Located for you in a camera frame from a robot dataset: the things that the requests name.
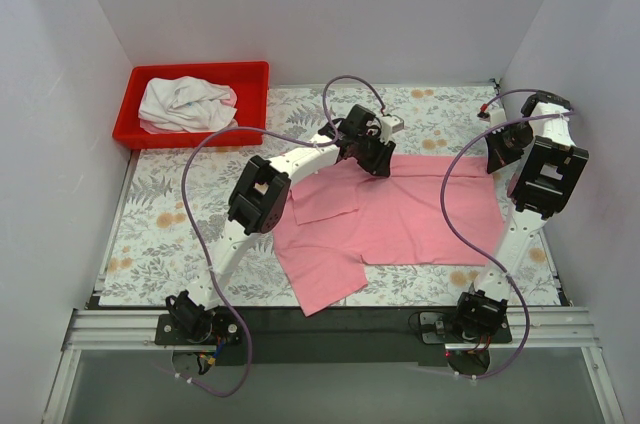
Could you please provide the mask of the pink t shirt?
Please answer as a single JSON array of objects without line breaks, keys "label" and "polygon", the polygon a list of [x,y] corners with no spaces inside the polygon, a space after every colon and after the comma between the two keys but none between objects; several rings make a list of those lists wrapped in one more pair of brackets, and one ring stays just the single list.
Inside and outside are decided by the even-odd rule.
[{"label": "pink t shirt", "polygon": [[388,178],[344,160],[291,188],[274,250],[310,316],[363,289],[368,265],[481,266],[455,235],[490,252],[503,226],[479,157],[396,155]]}]

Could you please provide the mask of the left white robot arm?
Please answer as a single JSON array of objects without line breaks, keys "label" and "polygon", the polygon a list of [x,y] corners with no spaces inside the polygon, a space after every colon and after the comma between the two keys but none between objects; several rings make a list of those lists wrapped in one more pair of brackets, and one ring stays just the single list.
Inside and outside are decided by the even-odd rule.
[{"label": "left white robot arm", "polygon": [[213,330],[209,314],[219,304],[230,303],[222,293],[254,240],[271,232],[281,220],[291,188],[306,177],[353,158],[375,178],[390,176],[391,156],[396,144],[393,135],[404,128],[394,115],[380,117],[361,105],[354,106],[345,118],[329,121],[309,141],[296,141],[280,135],[280,140],[297,146],[276,157],[249,159],[228,199],[226,222],[214,249],[209,250],[187,196],[187,177],[198,145],[187,160],[181,176],[181,195],[192,230],[206,261],[206,271],[178,295],[166,299],[170,315],[178,322],[178,331],[193,344],[205,342]]}]

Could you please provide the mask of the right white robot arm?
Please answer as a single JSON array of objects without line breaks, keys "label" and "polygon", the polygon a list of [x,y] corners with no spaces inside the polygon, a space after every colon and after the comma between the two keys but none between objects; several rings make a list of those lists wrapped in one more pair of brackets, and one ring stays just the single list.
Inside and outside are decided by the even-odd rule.
[{"label": "right white robot arm", "polygon": [[483,112],[498,128],[485,137],[487,172],[516,163],[507,187],[509,206],[505,230],[494,258],[475,278],[471,292],[505,306],[515,274],[531,240],[567,205],[589,160],[569,130],[570,102],[547,91],[531,94],[521,108],[522,119],[508,122],[506,112]]}]

